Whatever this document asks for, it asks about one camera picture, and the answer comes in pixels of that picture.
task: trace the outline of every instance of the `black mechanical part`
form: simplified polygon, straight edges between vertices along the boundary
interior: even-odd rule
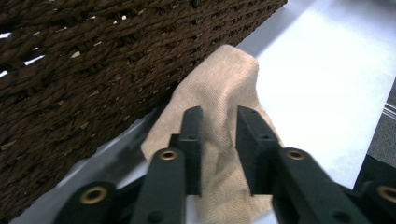
[[[370,223],[308,153],[282,148],[268,132],[260,115],[238,107],[236,148],[250,192],[274,195],[280,223]]]
[[[93,182],[80,188],[67,201],[55,219],[56,224],[108,223],[116,195],[115,186],[108,182]]]
[[[200,106],[184,112],[180,134],[172,134],[169,147],[176,147],[186,155],[187,188],[189,195],[201,196],[202,120]]]
[[[109,182],[78,189],[54,223],[184,223],[186,194],[201,194],[202,118],[201,107],[187,110],[147,175],[118,190]]]
[[[157,151],[130,223],[184,223],[185,190],[184,153],[170,147]]]

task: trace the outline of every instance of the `dark brown wicker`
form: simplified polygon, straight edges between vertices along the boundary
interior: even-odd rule
[[[0,1],[0,34],[11,33],[0,39],[0,219],[19,215],[285,3]]]

